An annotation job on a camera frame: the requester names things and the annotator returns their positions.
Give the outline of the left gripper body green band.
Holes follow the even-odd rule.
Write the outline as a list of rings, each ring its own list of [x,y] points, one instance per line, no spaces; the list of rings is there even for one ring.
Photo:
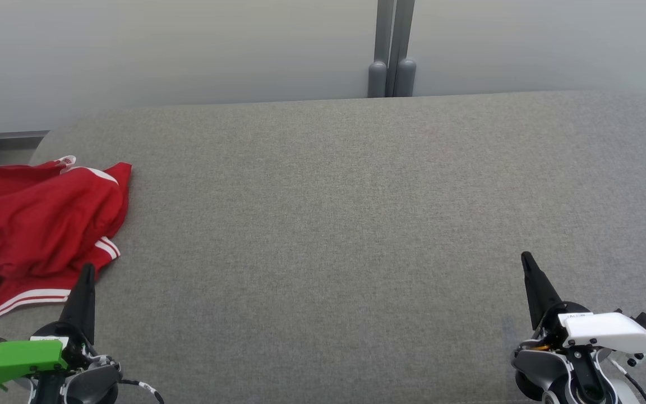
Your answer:
[[[0,389],[15,379],[38,379],[49,374],[70,374],[90,363],[94,353],[79,330],[67,323],[49,323],[28,340],[0,338]]]

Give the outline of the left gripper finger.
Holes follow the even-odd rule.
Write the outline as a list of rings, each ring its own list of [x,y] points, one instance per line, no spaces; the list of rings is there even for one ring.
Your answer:
[[[88,343],[95,342],[95,282],[95,266],[84,264],[59,317],[79,330]]]

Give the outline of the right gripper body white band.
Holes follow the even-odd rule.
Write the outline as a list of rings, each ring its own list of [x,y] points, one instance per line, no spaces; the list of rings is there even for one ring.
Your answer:
[[[573,347],[646,356],[646,328],[618,312],[594,314],[574,302],[559,302],[542,315],[532,349],[563,351]]]

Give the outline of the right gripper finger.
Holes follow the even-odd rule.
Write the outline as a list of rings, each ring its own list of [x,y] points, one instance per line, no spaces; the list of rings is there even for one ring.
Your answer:
[[[521,261],[530,322],[535,330],[543,321],[546,312],[551,307],[558,305],[561,298],[544,271],[539,268],[530,251],[523,251]]]

